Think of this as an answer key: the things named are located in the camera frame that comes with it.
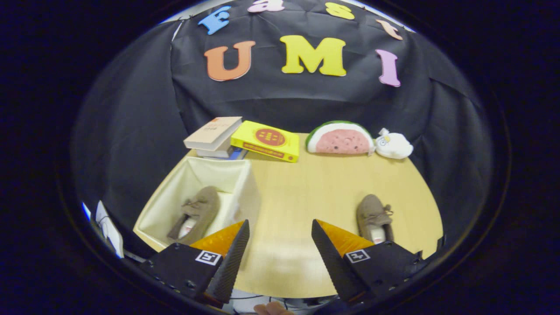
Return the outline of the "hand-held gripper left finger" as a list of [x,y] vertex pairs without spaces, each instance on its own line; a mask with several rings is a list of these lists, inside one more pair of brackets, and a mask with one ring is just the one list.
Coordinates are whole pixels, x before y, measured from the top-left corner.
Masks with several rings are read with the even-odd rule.
[[171,291],[221,308],[230,300],[249,237],[249,221],[243,220],[192,245],[172,243],[140,269]]

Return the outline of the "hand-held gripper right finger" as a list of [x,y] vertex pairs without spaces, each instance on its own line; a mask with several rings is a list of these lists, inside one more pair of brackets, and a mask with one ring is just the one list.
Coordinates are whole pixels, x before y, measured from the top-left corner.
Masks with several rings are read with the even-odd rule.
[[375,245],[317,219],[311,235],[339,298],[346,303],[386,301],[406,289],[424,269],[421,253],[393,241]]

